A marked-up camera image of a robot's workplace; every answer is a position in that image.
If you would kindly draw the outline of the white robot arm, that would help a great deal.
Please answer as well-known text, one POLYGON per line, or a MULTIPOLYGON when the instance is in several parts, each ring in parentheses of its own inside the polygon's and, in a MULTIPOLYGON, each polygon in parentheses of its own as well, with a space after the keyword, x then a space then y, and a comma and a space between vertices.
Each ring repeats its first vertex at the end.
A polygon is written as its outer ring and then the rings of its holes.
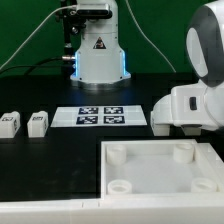
MULTIPOLYGON (((130 79, 118 43, 115 0, 78 0, 75 13, 87 22, 71 80, 97 88, 130 79)), ((172 88, 154 105, 150 123, 156 135, 167 135, 171 125, 211 131, 224 127, 224 0, 198 8, 187 30, 186 50, 199 81, 172 88)))

